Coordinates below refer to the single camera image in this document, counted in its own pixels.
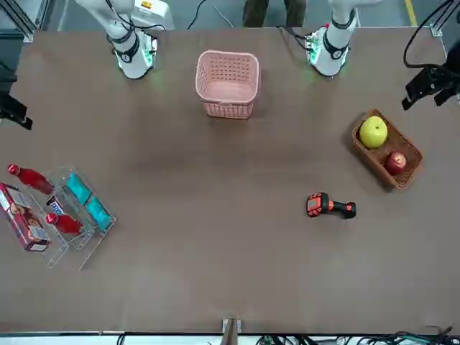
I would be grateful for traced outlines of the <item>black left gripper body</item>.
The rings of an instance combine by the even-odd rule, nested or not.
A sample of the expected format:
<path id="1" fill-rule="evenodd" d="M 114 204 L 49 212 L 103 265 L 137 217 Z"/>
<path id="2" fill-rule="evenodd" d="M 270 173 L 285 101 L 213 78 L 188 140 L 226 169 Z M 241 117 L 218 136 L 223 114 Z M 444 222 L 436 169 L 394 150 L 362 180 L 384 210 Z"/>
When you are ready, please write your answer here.
<path id="1" fill-rule="evenodd" d="M 459 50 L 449 50 L 444 67 L 448 70 L 448 79 L 459 88 Z"/>

